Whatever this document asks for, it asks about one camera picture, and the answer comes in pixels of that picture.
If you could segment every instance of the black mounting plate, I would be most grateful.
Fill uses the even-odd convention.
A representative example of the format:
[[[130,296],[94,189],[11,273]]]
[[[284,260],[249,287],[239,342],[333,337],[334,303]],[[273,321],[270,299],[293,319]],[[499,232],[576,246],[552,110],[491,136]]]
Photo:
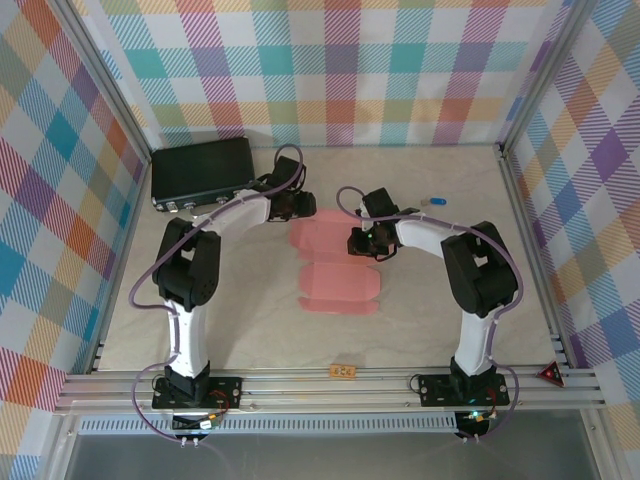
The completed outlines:
[[[209,377],[209,394],[201,402],[193,402],[186,395],[182,395],[175,389],[169,388],[169,382],[165,377],[158,377],[153,385],[154,394],[151,408],[155,410],[171,409],[186,410],[193,408],[203,409],[225,409],[224,402],[221,404],[220,396],[214,395],[215,390],[222,392],[229,400],[229,409],[240,408],[240,398],[242,397],[242,378],[240,377]]]
[[[496,394],[496,406],[506,406],[510,402],[509,392],[506,388],[504,375],[495,374],[488,379],[486,389],[471,394],[460,401],[453,388],[450,387],[449,375],[420,375],[418,377],[418,392],[420,392],[422,407],[467,407],[469,410],[476,407],[493,407],[493,399],[489,395],[488,389],[493,390]]]

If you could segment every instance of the purple cable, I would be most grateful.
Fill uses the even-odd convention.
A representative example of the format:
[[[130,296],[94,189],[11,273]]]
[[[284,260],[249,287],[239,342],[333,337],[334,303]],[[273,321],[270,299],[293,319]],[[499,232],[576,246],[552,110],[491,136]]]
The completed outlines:
[[[433,218],[433,217],[428,217],[426,215],[389,215],[386,217],[361,217],[359,215],[356,215],[355,213],[351,212],[350,210],[348,210],[343,204],[342,201],[340,200],[340,196],[342,195],[342,192],[344,192],[345,190],[351,190],[353,192],[358,193],[361,197],[364,197],[364,192],[362,190],[360,190],[357,187],[352,187],[352,186],[345,186],[342,187],[338,190],[338,192],[336,193],[336,202],[338,203],[338,207],[340,208],[340,210],[342,210],[343,213],[345,213],[346,215],[348,215],[351,218],[355,218],[357,220],[366,220],[366,221],[375,221],[375,222],[384,222],[384,221],[388,221],[388,220],[419,220],[422,222],[426,222],[426,223],[430,223],[432,225],[436,225],[438,227],[441,228],[447,228],[449,230],[456,230],[459,232],[465,232],[465,233],[471,233],[473,235],[475,235],[476,237],[484,240],[485,242],[487,242],[493,249],[495,249],[501,256],[502,258],[505,259],[505,261],[507,262],[507,264],[509,265],[509,267],[511,267],[511,270],[513,271],[513,274],[516,277],[516,283],[518,284],[518,293],[516,295],[516,298],[513,300],[513,302],[511,302],[508,305],[503,306],[500,310],[498,310],[494,315],[493,315],[493,322],[491,322],[491,326],[489,327],[489,332],[487,334],[487,344],[486,344],[486,354],[487,357],[489,358],[489,361],[491,362],[492,365],[494,365],[496,368],[502,368],[504,370],[507,370],[512,376],[513,376],[513,381],[515,383],[515,388],[514,388],[514,393],[513,393],[513,400],[511,401],[511,405],[509,406],[509,410],[507,410],[507,413],[505,414],[504,418],[502,419],[502,421],[500,421],[500,423],[498,423],[498,425],[493,428],[492,430],[490,430],[489,432],[487,432],[484,437],[486,438],[489,435],[493,435],[496,431],[500,430],[501,428],[504,428],[504,425],[506,425],[509,420],[511,419],[513,412],[516,408],[516,405],[518,404],[518,399],[520,398],[520,382],[518,381],[518,375],[516,374],[515,370],[507,365],[502,365],[499,364],[498,362],[493,360],[493,356],[492,356],[492,350],[493,350],[493,338],[496,334],[496,329],[497,329],[497,322],[500,319],[500,317],[502,315],[504,315],[505,313],[513,310],[514,308],[516,308],[520,302],[522,301],[522,297],[524,295],[524,282],[522,280],[522,274],[520,273],[520,270],[518,269],[518,266],[515,264],[515,262],[513,261],[513,258],[511,258],[511,255],[509,255],[509,253],[500,246],[500,244],[498,244],[495,240],[493,240],[492,238],[488,237],[487,235],[485,235],[482,232],[479,232],[478,230],[475,230],[471,227],[465,227],[463,225],[456,225],[453,223],[449,223],[449,222],[445,222],[444,220],[438,220],[437,218]]]
[[[254,198],[259,198],[259,197],[266,197],[267,195],[272,195],[274,193],[281,192],[282,190],[285,190],[286,188],[288,188],[295,181],[297,181],[298,177],[302,173],[304,155],[302,154],[302,150],[300,150],[300,147],[298,147],[297,145],[293,145],[293,144],[288,143],[288,144],[282,145],[280,148],[278,148],[278,150],[276,150],[276,153],[275,153],[275,156],[274,156],[274,161],[277,161],[278,155],[280,155],[280,152],[282,150],[284,150],[285,148],[293,148],[294,150],[296,150],[296,152],[298,152],[298,157],[299,157],[298,168],[296,169],[295,174],[289,180],[287,180],[285,183],[283,183],[279,187],[272,188],[271,190],[268,190],[266,192],[259,192],[259,193],[255,193],[255,194],[252,194],[252,195],[248,195],[248,196],[246,196],[246,197],[244,197],[242,199],[234,199],[234,200],[230,201],[229,203],[226,203],[226,204],[222,205],[219,209],[217,209],[216,211],[212,212],[202,223],[198,224],[193,229],[191,229],[184,237],[182,237],[180,239],[180,241],[178,241],[178,243],[176,243],[162,257],[160,257],[156,261],[156,263],[154,263],[151,267],[149,267],[147,269],[147,271],[144,272],[140,276],[138,281],[136,281],[136,283],[131,288],[131,291],[129,292],[129,304],[133,308],[136,308],[138,310],[156,310],[156,309],[157,310],[164,310],[164,311],[170,313],[171,316],[172,316],[172,319],[173,319],[173,331],[174,331],[174,339],[175,339],[175,341],[174,341],[174,343],[175,343],[175,351],[173,352],[173,355],[166,362],[154,363],[153,365],[149,365],[148,367],[146,367],[143,370],[141,370],[136,375],[136,378],[134,379],[133,384],[131,385],[131,403],[133,403],[133,408],[135,409],[135,411],[138,414],[138,416],[140,417],[140,419],[154,433],[160,435],[163,438],[166,438],[167,440],[171,440],[172,442],[182,443],[177,438],[175,438],[175,437],[173,437],[173,436],[171,436],[169,434],[166,434],[163,431],[161,431],[160,429],[156,428],[144,416],[144,414],[142,413],[142,410],[138,406],[138,402],[136,400],[136,386],[138,385],[138,383],[140,382],[140,380],[142,379],[142,377],[144,376],[145,373],[150,372],[151,370],[155,370],[157,368],[162,368],[162,367],[165,367],[167,365],[170,365],[177,358],[178,353],[180,352],[180,328],[179,328],[179,325],[178,325],[178,312],[174,308],[171,308],[171,307],[169,307],[167,305],[160,304],[160,303],[153,304],[153,305],[140,304],[140,303],[136,302],[136,300],[135,300],[136,293],[138,292],[138,289],[140,288],[140,286],[153,274],[153,272],[155,272],[158,268],[160,268],[160,266],[163,265],[164,262],[166,262],[174,253],[176,253],[186,242],[188,242],[191,237],[193,237],[196,233],[198,233],[204,227],[209,225],[220,214],[226,212],[227,210],[232,209],[233,207],[235,207],[237,205],[240,205],[240,204],[246,202],[247,200],[253,200]],[[205,445],[210,450],[213,450],[214,452],[216,452],[216,454],[218,454],[223,459],[223,461],[227,464],[227,468],[230,468],[229,465],[228,465],[228,462],[226,462],[226,459],[222,456],[222,453],[220,453],[213,445],[208,445],[208,444],[206,444],[204,442],[200,443],[200,445]]]

